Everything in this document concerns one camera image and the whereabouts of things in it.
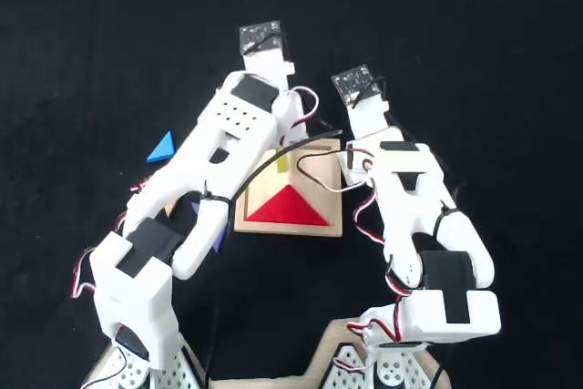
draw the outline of white robotic arm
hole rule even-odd
[[[263,153],[306,136],[305,125],[294,123],[303,116],[302,101],[287,88],[293,64],[283,59],[281,42],[266,41],[252,54],[245,49],[273,26],[279,24],[242,28],[248,70],[227,76],[176,155],[130,199],[123,237],[109,233],[90,256],[102,331],[153,369],[167,367],[183,344],[172,276],[186,280],[198,269]],[[201,201],[197,223],[183,240],[153,219],[189,191],[199,192]]]
[[[396,304],[369,309],[349,324],[363,339],[368,364],[388,345],[392,351],[414,350],[497,333],[497,299],[484,290],[494,279],[494,263],[470,219],[456,208],[437,159],[427,145],[404,141],[401,129],[385,121],[383,78],[360,66],[332,82],[356,137],[348,149],[372,155],[359,162],[342,154],[341,169],[349,184],[366,180],[373,188],[384,223],[386,280],[399,295]],[[417,253],[418,232],[433,235],[446,251]]]

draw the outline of white 3d-printed part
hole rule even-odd
[[[171,366],[158,371],[150,370],[146,361],[123,346],[116,346],[123,351],[128,364],[120,374],[104,382],[92,384],[91,389],[139,389],[148,378],[150,379],[149,389],[200,389],[199,382],[182,351],[174,357]],[[123,365],[124,359],[119,350],[116,349],[107,359],[107,364],[103,367],[102,372],[99,375],[92,375],[91,379],[114,374]]]
[[[376,362],[379,381],[387,386],[404,382],[405,389],[428,389],[431,380],[411,353],[381,352]]]
[[[352,345],[344,345],[336,354],[337,358],[347,362],[351,366],[363,366],[363,361],[356,353]],[[364,375],[349,373],[333,365],[326,376],[322,389],[365,389]]]

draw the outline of purple triangular piece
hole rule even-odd
[[[197,213],[197,215],[198,215],[200,204],[198,204],[198,202],[191,202],[190,204],[192,205],[194,212]],[[222,244],[222,238],[224,237],[224,235],[225,235],[225,229],[223,228],[222,231],[219,233],[219,237],[217,237],[215,242],[212,244],[212,247],[214,248],[215,252],[217,252],[217,253],[219,253],[220,245]]]

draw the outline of black tablecloth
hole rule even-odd
[[[454,387],[571,384],[581,0],[0,0],[3,384],[75,387],[98,358],[90,294],[67,298],[77,255],[156,168],[156,142],[171,129],[180,143],[242,67],[239,26],[272,19],[292,83],[321,93],[331,123],[347,127],[329,76],[367,63],[469,183],[459,203],[494,257],[503,328],[458,346]],[[365,194],[344,196],[345,217]],[[380,248],[347,220],[341,240],[234,235],[214,265],[175,282],[175,305],[204,357],[220,276],[215,378],[301,374],[328,321],[393,300]]]

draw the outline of red triangle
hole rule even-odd
[[[296,223],[298,225],[328,225],[328,222],[289,184],[248,216],[247,220],[251,222]]]

